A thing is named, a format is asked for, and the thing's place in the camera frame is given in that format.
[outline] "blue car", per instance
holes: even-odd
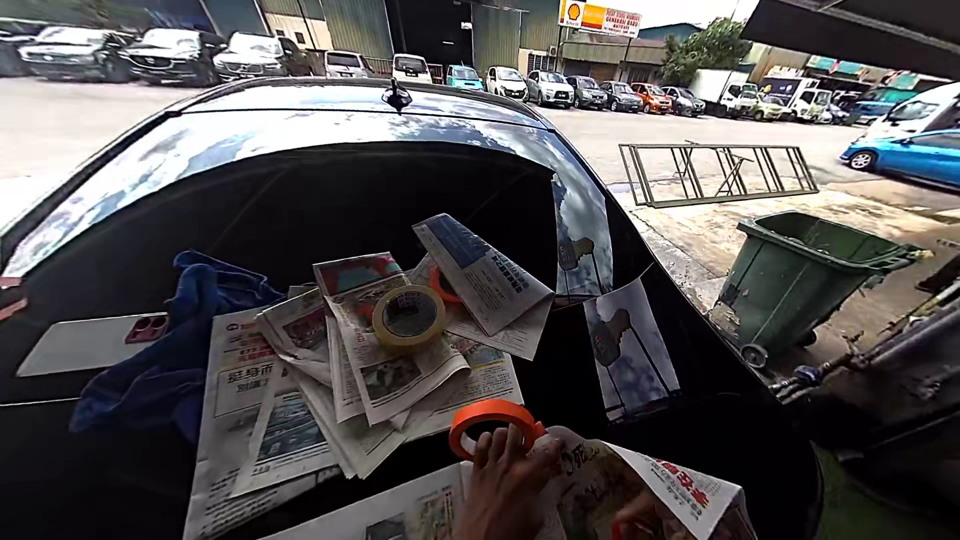
[[[884,171],[960,185],[960,130],[857,140],[840,156],[858,171]]]

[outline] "sky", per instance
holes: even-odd
[[[758,0],[595,0],[599,6],[636,12],[640,28],[651,28],[678,22],[690,22],[706,27],[717,17],[746,20],[754,12]]]

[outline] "orange masking tape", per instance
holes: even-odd
[[[461,407],[453,416],[450,426],[450,450],[462,459],[473,459],[476,441],[467,435],[467,428],[478,423],[495,420],[513,424],[523,434],[523,451],[530,452],[534,441],[543,436],[543,424],[534,420],[530,411],[507,400],[484,400]]]

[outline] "orange car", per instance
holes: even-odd
[[[633,83],[630,85],[630,88],[634,91],[636,97],[640,98],[640,101],[643,102],[641,107],[644,112],[648,114],[650,112],[666,114],[673,111],[673,100],[670,99],[659,86],[649,83]]]

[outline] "shell sign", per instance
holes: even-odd
[[[560,0],[560,26],[612,36],[636,37],[640,14],[604,8],[580,0]]]

